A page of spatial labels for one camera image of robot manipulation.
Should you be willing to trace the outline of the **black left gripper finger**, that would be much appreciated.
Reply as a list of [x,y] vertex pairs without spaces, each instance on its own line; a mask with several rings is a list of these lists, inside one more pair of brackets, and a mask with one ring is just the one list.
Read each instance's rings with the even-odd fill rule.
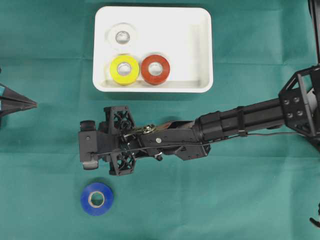
[[0,107],[0,116],[6,116],[9,114],[13,114],[20,111],[26,111],[33,108],[37,108],[37,104],[18,104],[18,105],[12,105],[12,104],[2,104]]
[[17,93],[3,84],[0,85],[0,99],[37,105],[35,101]]

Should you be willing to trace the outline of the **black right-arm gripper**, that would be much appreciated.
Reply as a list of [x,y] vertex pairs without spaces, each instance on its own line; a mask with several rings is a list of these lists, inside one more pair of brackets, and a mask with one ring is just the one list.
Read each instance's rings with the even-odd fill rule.
[[105,107],[105,121],[98,131],[99,153],[109,163],[109,174],[124,176],[133,173],[136,161],[145,157],[145,151],[139,150],[140,144],[134,135],[124,135],[136,128],[135,121],[127,106]]

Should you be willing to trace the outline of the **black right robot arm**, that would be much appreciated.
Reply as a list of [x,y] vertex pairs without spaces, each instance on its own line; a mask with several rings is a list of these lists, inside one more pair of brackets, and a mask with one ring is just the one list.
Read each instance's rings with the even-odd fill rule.
[[206,157],[211,145],[238,137],[259,136],[262,129],[290,128],[316,149],[320,147],[320,68],[297,71],[278,98],[216,111],[194,121],[173,121],[150,131],[121,131],[106,140],[97,157],[109,162],[111,175],[132,173],[137,159],[161,161],[174,155],[186,161]]

